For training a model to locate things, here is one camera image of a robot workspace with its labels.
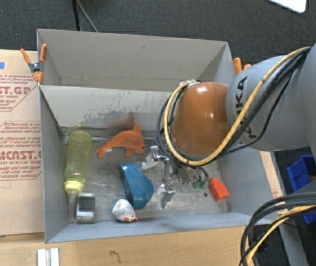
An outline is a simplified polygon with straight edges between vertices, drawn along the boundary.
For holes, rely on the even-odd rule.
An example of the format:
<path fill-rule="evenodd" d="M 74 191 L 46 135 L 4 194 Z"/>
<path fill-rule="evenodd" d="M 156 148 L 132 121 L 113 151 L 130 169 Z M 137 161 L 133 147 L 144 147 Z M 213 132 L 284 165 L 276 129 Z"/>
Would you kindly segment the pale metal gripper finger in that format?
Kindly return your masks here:
<path fill-rule="evenodd" d="M 158 163 L 159 147 L 154 145 L 150 147 L 149 153 L 145 157 L 145 161 L 141 165 L 141 169 L 147 170 L 154 167 Z"/>
<path fill-rule="evenodd" d="M 166 204 L 171 201 L 175 194 L 175 190 L 169 183 L 162 183 L 157 189 L 158 202 L 160 208 L 164 209 Z"/>

